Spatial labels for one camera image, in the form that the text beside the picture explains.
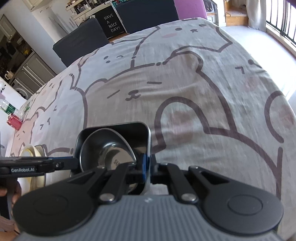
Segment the railing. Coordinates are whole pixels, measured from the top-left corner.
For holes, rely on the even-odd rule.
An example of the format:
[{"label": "railing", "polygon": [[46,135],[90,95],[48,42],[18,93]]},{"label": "railing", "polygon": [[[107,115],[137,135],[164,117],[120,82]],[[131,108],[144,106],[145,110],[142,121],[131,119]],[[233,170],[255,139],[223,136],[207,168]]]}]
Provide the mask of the railing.
[{"label": "railing", "polygon": [[296,9],[286,0],[266,0],[266,22],[296,46]]}]

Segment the metal screw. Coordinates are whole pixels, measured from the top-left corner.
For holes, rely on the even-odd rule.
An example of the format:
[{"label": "metal screw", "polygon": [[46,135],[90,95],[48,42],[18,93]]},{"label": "metal screw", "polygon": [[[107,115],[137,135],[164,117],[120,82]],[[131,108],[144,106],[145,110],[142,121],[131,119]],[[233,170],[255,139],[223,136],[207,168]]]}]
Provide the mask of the metal screw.
[{"label": "metal screw", "polygon": [[196,200],[196,196],[192,193],[184,193],[182,194],[181,199],[186,202],[193,202]]},{"label": "metal screw", "polygon": [[115,196],[112,193],[103,193],[100,195],[100,199],[104,202],[111,202],[113,201]]}]

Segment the green bottle label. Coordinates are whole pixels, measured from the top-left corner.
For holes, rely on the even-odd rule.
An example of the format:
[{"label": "green bottle label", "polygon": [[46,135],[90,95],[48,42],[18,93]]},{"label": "green bottle label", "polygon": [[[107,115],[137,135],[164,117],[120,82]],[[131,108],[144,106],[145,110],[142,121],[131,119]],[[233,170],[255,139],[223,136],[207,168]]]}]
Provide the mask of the green bottle label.
[{"label": "green bottle label", "polygon": [[13,105],[9,104],[9,106],[7,107],[7,109],[6,109],[5,112],[6,112],[7,114],[13,114],[14,111],[15,111],[15,107],[14,107]]}]

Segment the floor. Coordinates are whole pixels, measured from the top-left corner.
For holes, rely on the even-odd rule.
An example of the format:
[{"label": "floor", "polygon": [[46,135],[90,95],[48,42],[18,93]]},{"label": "floor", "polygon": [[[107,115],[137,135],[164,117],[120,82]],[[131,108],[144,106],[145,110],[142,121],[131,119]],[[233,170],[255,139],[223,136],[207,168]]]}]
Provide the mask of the floor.
[{"label": "floor", "polygon": [[289,99],[296,91],[296,58],[277,40],[246,26],[222,27],[269,73]]}]

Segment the bottle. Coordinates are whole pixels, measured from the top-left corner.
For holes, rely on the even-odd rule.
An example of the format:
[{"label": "bottle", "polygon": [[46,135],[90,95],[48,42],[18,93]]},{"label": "bottle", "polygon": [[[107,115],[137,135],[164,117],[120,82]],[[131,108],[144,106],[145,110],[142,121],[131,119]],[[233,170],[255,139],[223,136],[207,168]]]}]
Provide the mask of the bottle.
[{"label": "bottle", "polygon": [[10,104],[7,100],[0,99],[0,108],[7,114],[14,114],[19,119],[22,119],[22,113],[16,109],[12,104]]}]

